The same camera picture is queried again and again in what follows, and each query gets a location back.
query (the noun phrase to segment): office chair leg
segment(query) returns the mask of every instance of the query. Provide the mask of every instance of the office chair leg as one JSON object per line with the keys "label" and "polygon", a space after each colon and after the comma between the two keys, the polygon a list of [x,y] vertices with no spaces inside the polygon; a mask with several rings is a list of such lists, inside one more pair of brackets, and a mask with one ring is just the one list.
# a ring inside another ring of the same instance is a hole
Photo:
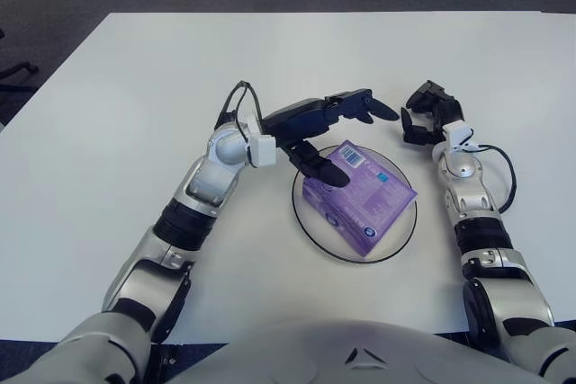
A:
{"label": "office chair leg", "polygon": [[19,63],[17,65],[14,65],[13,67],[9,67],[8,69],[5,69],[4,71],[0,71],[0,80],[2,78],[6,78],[7,76],[11,76],[11,75],[17,73],[21,69],[26,69],[31,74],[36,74],[39,71],[39,69],[36,65],[33,65],[30,62],[22,62],[22,63]]}
{"label": "office chair leg", "polygon": [[36,92],[38,87],[33,85],[0,85],[0,92]]}

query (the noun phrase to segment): glass plate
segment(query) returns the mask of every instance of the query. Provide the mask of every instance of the glass plate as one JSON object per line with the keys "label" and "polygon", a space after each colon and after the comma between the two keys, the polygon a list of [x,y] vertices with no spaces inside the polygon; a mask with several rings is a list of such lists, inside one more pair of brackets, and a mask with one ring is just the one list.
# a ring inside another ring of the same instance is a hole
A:
{"label": "glass plate", "polygon": [[[324,157],[328,156],[336,147],[326,147],[320,151]],[[406,175],[386,156],[369,148],[361,147],[374,161],[396,175],[401,181],[411,187]],[[413,201],[399,215],[392,226],[384,233],[378,244],[370,254],[361,256],[339,235],[339,233],[304,199],[302,196],[302,182],[304,176],[301,172],[296,174],[292,184],[292,206],[296,218],[310,240],[328,255],[347,263],[379,263],[396,255],[409,241],[416,227],[418,210],[416,201]]]}

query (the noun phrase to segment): purple box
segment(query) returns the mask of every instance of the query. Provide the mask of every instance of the purple box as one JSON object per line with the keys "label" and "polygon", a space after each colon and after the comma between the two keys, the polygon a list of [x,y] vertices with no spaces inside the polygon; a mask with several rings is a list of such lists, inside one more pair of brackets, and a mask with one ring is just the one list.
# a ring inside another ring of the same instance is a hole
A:
{"label": "purple box", "polygon": [[355,251],[366,256],[417,194],[350,141],[328,159],[348,174],[350,183],[336,188],[306,178],[302,195]]}

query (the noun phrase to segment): white label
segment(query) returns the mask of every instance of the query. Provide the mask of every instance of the white label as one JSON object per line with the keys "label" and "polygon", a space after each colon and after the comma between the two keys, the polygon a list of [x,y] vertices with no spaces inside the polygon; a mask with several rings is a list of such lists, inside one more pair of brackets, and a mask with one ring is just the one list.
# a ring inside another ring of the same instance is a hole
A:
{"label": "white label", "polygon": [[356,152],[349,145],[343,146],[338,153],[344,158],[344,160],[353,168],[357,168],[362,164],[366,158]]}

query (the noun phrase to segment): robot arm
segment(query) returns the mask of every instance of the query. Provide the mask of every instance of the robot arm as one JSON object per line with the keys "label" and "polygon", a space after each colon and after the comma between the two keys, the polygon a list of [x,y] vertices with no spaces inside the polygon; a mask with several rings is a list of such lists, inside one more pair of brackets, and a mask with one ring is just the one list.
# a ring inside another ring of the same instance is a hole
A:
{"label": "robot arm", "polygon": [[339,116],[372,123],[370,114],[389,120],[398,115],[372,98],[368,89],[297,103],[265,119],[238,121],[238,107],[226,112],[240,82],[226,101],[206,152],[197,159],[154,226],[120,269],[96,314],[30,369],[8,382],[129,383],[141,380],[148,364],[150,342],[170,334],[191,287],[190,271],[240,172],[273,165],[282,148],[305,175],[334,186],[349,182],[346,174],[321,157],[307,141],[329,130]]}
{"label": "robot arm", "polygon": [[445,205],[462,253],[463,300],[470,335],[478,348],[499,348],[508,360],[552,382],[576,377],[576,334],[554,327],[552,310],[514,249],[500,213],[482,182],[475,153],[490,146],[471,140],[460,104],[428,81],[408,100],[413,112],[431,113],[433,130],[412,124],[401,110],[404,140],[435,145],[432,157],[445,187]]}

